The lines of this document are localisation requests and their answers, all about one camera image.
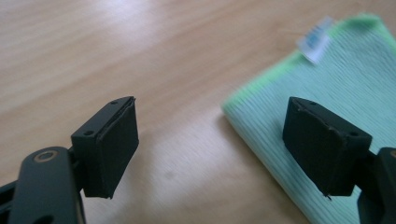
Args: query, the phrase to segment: wood grain surface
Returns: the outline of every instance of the wood grain surface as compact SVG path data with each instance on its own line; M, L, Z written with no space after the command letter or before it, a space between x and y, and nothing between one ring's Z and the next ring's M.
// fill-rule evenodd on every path
M88 223L307 223L220 104L324 16L363 11L396 34L393 0L2 0L0 185L133 95L140 146Z

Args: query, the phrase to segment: screw hole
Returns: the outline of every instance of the screw hole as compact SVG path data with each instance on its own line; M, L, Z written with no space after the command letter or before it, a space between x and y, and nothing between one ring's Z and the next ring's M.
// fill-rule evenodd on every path
M87 131L84 133L84 135L86 135L86 136L91 135L91 134L93 134L93 131Z
M53 216L43 216L34 222L34 224L51 224L51 223L53 223Z

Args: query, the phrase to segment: white tag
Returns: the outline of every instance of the white tag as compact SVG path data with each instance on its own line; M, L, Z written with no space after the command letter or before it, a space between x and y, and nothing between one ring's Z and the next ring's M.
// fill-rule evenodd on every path
M326 31L332 26L332 18L326 17L320 21L309 33L297 42L301 53L311 63L317 64L330 43Z

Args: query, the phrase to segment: light wood tabletop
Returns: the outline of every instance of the light wood tabletop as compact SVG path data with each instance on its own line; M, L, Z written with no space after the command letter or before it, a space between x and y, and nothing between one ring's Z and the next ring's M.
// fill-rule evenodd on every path
M140 145L112 200L83 197L88 223L307 223L220 105L321 18L363 11L396 34L393 0L0 1L0 185L132 95Z

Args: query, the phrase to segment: green microfiber cloth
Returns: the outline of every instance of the green microfiber cloth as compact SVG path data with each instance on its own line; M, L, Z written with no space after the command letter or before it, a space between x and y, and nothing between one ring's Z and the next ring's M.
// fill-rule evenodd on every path
M370 150L396 147L396 42L375 15L340 21L313 65L299 51L232 95L222 109L236 131L313 223L359 223L351 197L324 197L285 148L290 96L327 107L373 137Z

